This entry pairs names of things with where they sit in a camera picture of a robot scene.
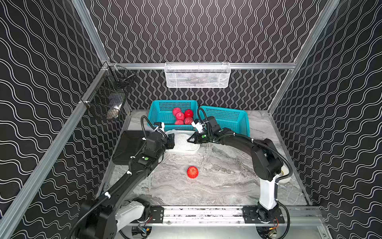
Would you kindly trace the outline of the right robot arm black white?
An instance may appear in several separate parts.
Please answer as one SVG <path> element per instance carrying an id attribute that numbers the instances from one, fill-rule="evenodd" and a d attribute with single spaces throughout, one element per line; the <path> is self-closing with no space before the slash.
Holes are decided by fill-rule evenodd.
<path id="1" fill-rule="evenodd" d="M 258 234 L 263 239 L 271 239 L 277 232 L 282 216 L 280 208 L 286 212 L 286 229 L 279 239 L 284 239 L 291 225 L 290 213 L 287 207 L 282 204 L 277 197 L 278 185 L 281 180 L 292 176 L 290 163 L 275 148 L 269 139 L 258 140 L 247 135 L 239 134 L 229 128 L 221 128 L 215 117 L 207 116 L 203 108 L 197 109 L 198 119 L 192 122 L 192 126 L 197 131 L 187 139 L 187 142 L 194 144 L 216 143 L 238 149 L 248 154 L 252 159 L 254 172 L 260 179 L 260 198 L 256 210 L 252 213 L 244 214 L 244 219 L 257 219 L 262 223 L 275 223 L 272 227 L 265 227 L 258 230 Z"/>

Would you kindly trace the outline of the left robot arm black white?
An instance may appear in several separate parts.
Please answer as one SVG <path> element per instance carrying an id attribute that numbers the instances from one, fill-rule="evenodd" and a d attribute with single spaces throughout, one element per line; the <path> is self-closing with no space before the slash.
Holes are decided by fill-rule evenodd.
<path id="1" fill-rule="evenodd" d="M 130 156 L 125 174 L 106 192 L 81 205 L 79 218 L 66 236 L 68 239 L 113 239 L 125 225 L 138 219 L 148 219 L 144 216 L 148 207 L 143 203 L 132 202 L 132 209 L 122 209 L 121 205 L 175 143 L 174 136 L 165 134 L 164 122 L 151 123 L 147 116 L 142 116 L 140 121 L 141 126 L 146 121 L 152 132 L 142 131 L 142 142 L 137 152 Z"/>

